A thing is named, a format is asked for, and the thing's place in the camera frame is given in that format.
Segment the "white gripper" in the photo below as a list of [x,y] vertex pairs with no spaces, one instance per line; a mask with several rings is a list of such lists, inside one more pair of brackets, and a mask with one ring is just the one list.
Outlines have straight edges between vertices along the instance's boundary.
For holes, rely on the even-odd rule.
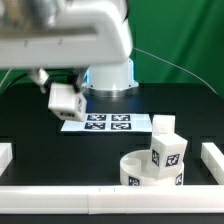
[[[0,68],[40,68],[29,78],[46,94],[43,68],[121,63],[132,51],[128,15],[128,0],[0,0]],[[87,70],[73,70],[76,93]]]

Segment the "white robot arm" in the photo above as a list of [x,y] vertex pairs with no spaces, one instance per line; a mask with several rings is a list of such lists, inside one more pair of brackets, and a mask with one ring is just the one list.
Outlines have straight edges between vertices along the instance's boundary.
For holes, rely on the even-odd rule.
[[49,69],[73,68],[94,91],[133,86],[128,0],[0,0],[0,69],[26,70],[42,89]]

